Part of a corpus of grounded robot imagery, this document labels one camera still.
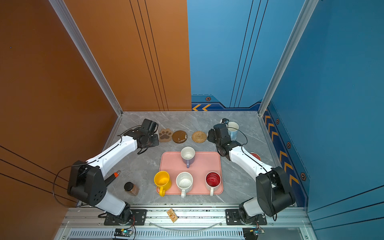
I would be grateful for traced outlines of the light blue mug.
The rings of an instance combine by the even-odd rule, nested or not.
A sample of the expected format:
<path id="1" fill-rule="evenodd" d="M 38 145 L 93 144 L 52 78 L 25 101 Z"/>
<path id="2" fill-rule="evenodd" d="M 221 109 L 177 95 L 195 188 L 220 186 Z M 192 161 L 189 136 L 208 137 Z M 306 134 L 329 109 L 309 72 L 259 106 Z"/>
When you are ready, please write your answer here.
<path id="1" fill-rule="evenodd" d="M 239 125 L 236 122 L 228 122 L 228 133 L 232 141 L 237 140 L 237 134 L 239 131 Z"/>

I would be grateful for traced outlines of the cork paw print coaster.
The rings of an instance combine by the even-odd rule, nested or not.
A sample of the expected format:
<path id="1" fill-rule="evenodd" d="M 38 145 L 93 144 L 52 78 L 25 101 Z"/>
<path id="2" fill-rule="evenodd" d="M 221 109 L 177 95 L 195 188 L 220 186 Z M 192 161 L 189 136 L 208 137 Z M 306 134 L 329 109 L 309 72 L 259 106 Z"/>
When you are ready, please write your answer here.
<path id="1" fill-rule="evenodd" d="M 159 131 L 159 142 L 170 142 L 172 140 L 172 135 L 173 132 L 171 131 L 171 129 L 161 129 Z"/>

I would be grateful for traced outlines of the woven rattan round coaster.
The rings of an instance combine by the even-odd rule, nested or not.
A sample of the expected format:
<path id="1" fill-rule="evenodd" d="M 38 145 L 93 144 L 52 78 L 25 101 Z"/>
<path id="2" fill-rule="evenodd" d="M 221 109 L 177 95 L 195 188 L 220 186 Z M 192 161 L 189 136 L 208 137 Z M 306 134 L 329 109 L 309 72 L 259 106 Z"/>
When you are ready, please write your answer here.
<path id="1" fill-rule="evenodd" d="M 203 131 L 196 131 L 192 134 L 192 140 L 198 144 L 204 143 L 207 140 L 207 134 Z"/>

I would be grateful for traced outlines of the dark brown round coaster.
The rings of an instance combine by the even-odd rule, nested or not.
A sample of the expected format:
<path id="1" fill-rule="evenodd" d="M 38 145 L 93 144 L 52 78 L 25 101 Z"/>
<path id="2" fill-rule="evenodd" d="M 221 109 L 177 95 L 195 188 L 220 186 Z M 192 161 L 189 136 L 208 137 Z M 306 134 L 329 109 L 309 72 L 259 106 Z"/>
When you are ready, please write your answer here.
<path id="1" fill-rule="evenodd" d="M 182 144 L 188 139 L 188 135 L 185 131 L 178 130 L 172 135 L 172 140 L 177 144 Z"/>

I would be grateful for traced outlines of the purple mug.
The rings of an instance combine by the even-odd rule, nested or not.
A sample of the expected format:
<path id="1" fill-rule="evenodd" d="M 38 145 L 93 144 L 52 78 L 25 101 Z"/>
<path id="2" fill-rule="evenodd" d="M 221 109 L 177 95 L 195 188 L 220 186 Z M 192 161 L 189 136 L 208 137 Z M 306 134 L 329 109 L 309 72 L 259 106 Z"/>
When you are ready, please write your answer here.
<path id="1" fill-rule="evenodd" d="M 181 150 L 181 157 L 187 168 L 194 162 L 196 151 L 192 147 L 185 147 Z"/>

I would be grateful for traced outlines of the white mug red inside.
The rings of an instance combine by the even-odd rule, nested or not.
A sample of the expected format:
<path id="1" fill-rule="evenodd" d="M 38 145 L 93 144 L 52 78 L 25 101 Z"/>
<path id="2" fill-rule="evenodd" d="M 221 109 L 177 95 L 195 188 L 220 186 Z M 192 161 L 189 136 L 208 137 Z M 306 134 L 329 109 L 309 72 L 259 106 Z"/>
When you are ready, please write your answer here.
<path id="1" fill-rule="evenodd" d="M 209 172 L 205 177 L 206 188 L 210 196 L 214 195 L 215 190 L 220 186 L 222 178 L 217 172 Z"/>

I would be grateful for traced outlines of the yellow mug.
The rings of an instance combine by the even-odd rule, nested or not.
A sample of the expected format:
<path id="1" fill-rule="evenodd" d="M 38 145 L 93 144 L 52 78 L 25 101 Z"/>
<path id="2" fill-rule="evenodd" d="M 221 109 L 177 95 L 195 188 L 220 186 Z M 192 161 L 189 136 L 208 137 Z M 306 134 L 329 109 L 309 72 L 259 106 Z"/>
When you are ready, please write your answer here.
<path id="1" fill-rule="evenodd" d="M 161 197 L 164 197 L 166 191 L 169 190 L 172 186 L 171 177 L 166 171 L 160 171 L 156 173 L 154 177 L 154 183 L 157 186 L 157 189 L 159 190 L 159 195 Z"/>

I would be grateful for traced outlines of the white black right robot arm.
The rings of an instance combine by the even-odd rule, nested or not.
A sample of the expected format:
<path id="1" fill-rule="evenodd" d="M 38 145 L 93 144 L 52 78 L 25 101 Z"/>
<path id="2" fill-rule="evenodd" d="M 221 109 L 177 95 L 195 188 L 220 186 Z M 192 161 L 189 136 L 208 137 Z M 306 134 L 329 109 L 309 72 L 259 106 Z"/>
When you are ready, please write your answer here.
<path id="1" fill-rule="evenodd" d="M 208 141 L 216 145 L 217 152 L 240 166 L 256 183 L 257 195 L 239 205 L 241 221 L 250 225 L 256 218 L 265 215 L 277 218 L 277 213 L 296 203 L 289 177 L 282 167 L 271 167 L 252 156 L 244 145 L 233 141 L 229 126 L 214 125 L 208 133 Z"/>

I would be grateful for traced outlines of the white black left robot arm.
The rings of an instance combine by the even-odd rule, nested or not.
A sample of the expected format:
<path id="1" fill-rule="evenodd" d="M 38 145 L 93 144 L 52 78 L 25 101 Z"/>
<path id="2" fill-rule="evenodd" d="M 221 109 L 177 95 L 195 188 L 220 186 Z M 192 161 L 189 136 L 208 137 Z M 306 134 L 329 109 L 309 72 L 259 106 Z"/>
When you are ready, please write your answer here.
<path id="1" fill-rule="evenodd" d="M 127 224 L 131 219 L 130 204 L 107 190 L 117 175 L 107 173 L 128 154 L 139 149 L 139 154 L 159 145 L 158 123 L 144 119 L 142 124 L 120 134 L 120 139 L 97 156 L 71 166 L 68 195 L 96 207 L 115 218 L 118 224 Z"/>

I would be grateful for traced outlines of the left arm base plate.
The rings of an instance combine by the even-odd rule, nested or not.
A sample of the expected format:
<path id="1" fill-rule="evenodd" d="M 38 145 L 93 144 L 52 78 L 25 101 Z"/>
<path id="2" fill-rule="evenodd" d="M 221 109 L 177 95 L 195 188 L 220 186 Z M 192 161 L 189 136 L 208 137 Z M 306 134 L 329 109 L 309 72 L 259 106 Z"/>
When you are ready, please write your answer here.
<path id="1" fill-rule="evenodd" d="M 131 226 L 134 223 L 135 226 L 143 226 L 147 217 L 146 209 L 133 209 L 131 210 L 130 218 L 126 221 L 119 220 L 116 216 L 107 214 L 104 225 L 105 226 Z"/>

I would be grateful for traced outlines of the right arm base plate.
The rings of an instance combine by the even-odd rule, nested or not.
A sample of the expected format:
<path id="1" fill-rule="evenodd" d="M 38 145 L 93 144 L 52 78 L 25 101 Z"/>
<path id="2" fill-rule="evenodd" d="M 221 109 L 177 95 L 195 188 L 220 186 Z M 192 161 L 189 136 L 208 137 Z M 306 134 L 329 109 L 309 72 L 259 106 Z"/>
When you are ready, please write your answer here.
<path id="1" fill-rule="evenodd" d="M 251 217 L 248 220 L 243 220 L 241 218 L 239 209 L 226 209 L 226 224 L 228 226 L 235 226 L 235 225 L 259 225 L 259 226 L 266 226 L 267 218 L 264 214 L 256 215 L 254 217 Z"/>

